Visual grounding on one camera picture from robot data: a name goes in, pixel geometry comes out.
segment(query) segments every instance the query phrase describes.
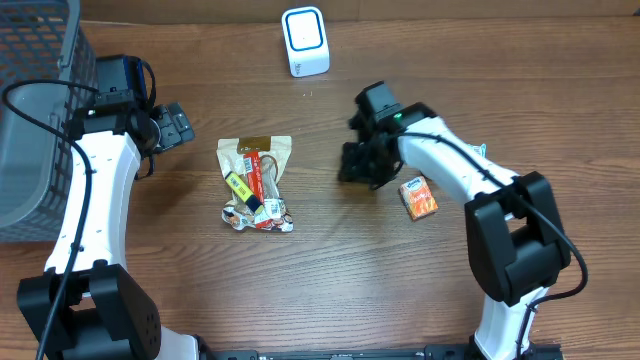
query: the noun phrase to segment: gray basket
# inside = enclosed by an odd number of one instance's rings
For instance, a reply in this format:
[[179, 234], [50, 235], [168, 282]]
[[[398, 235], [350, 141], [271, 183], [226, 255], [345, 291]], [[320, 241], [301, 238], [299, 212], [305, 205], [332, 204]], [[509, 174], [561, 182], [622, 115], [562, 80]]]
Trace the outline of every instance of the gray basket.
[[[97, 87], [95, 53], [79, 21], [79, 0], [0, 3], [0, 91], [41, 78]], [[14, 90], [9, 100], [63, 131], [90, 95], [34, 84]], [[0, 242], [57, 240], [71, 184], [70, 147], [4, 106], [0, 116]]]

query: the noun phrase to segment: red packaging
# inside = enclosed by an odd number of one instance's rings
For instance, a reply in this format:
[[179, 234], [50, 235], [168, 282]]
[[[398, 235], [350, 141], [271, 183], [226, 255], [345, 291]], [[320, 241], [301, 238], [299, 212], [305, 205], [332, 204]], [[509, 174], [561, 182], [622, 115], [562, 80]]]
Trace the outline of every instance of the red packaging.
[[[243, 160], [244, 170], [247, 175], [247, 185], [249, 185], [249, 189], [251, 189], [251, 192], [253, 192], [258, 200], [264, 204], [264, 188], [262, 186], [262, 171], [260, 170], [260, 154], [258, 154], [257, 151], [250, 152], [243, 156]], [[270, 226], [271, 223], [271, 219], [267, 218], [267, 220], [256, 223], [256, 228], [262, 229]]]

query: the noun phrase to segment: orange snack box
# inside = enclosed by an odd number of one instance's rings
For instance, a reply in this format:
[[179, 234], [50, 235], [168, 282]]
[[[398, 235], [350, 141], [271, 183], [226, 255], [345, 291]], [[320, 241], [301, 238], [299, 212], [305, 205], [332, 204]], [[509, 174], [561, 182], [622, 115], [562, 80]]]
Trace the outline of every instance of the orange snack box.
[[431, 190], [429, 190], [424, 176], [418, 176], [402, 184], [400, 195], [413, 220], [418, 220], [438, 210], [436, 199], [431, 195]]

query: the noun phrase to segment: plastic wrapper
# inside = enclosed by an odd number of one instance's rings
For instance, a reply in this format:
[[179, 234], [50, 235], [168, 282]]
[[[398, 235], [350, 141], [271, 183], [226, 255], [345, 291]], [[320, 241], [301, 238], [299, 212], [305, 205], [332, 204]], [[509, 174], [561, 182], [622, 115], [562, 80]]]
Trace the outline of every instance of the plastic wrapper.
[[264, 204], [264, 211], [256, 215], [231, 191], [222, 220], [236, 230], [293, 231], [293, 218], [277, 186], [291, 155], [291, 137], [220, 139], [217, 155], [222, 176], [235, 172]]

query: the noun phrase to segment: wooden table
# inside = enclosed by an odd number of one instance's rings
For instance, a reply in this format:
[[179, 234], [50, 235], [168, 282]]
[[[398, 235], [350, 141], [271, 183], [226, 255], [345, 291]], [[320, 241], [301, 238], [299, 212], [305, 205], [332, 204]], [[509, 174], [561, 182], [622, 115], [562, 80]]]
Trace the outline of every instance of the wooden table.
[[[339, 184], [355, 138], [353, 98], [377, 80], [423, 101], [462, 139], [520, 173], [550, 179], [591, 282], [545, 304], [533, 339], [568, 359], [640, 351], [640, 20], [428, 20], [327, 25], [329, 73], [288, 74], [279, 24], [84, 26], [99, 55], [148, 60], [158, 101], [179, 100], [196, 140], [158, 159], [129, 210], [131, 274], [171, 329], [215, 349], [421, 347], [465, 342], [483, 293], [467, 262], [461, 209], [437, 186], [437, 214], [412, 223], [399, 179], [375, 193]], [[236, 233], [219, 138], [291, 135], [280, 189], [292, 234]], [[0, 359], [30, 359], [36, 341], [15, 302], [53, 243], [0, 246]], [[579, 281], [574, 263], [553, 291]]]

